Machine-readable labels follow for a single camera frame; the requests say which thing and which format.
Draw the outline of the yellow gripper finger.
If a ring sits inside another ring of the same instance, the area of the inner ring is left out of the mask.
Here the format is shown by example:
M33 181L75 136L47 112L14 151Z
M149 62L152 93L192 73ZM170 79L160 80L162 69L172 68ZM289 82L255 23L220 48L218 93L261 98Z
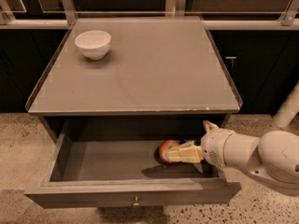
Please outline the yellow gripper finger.
M210 122L208 120L204 120L203 121L203 127L204 127L204 129L205 129L205 131L207 133L209 133L209 132L211 132L211 131L216 130L216 129L219 128L218 125L216 125L216 124L214 124L214 123L212 123L212 122Z
M204 154L200 146L194 141L189 141L182 145L170 146L163 152L163 159L170 163L200 163L204 159Z

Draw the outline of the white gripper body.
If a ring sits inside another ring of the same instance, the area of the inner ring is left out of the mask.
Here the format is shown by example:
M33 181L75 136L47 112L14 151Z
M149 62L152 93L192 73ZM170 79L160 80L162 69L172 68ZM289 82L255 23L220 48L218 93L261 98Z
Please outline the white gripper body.
M227 129L214 129L201 138L201 149L204 159L211 165L223 168L226 166L223 154L227 139L235 132Z

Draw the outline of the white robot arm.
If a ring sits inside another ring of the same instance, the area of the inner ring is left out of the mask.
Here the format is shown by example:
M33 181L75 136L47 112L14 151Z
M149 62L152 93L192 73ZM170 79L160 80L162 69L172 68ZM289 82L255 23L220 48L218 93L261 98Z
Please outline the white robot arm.
M159 153L169 163L196 164L202 160L218 168L235 168L256 182L284 195L299 195L299 136L273 131L261 137L236 133L205 120L200 144L173 144Z

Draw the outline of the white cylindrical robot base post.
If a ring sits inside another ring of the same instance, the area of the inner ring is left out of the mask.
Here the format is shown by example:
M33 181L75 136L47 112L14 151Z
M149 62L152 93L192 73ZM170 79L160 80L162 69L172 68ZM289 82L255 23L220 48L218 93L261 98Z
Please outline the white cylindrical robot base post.
M299 112L299 81L294 86L278 112L273 117L273 121L279 128L286 128Z

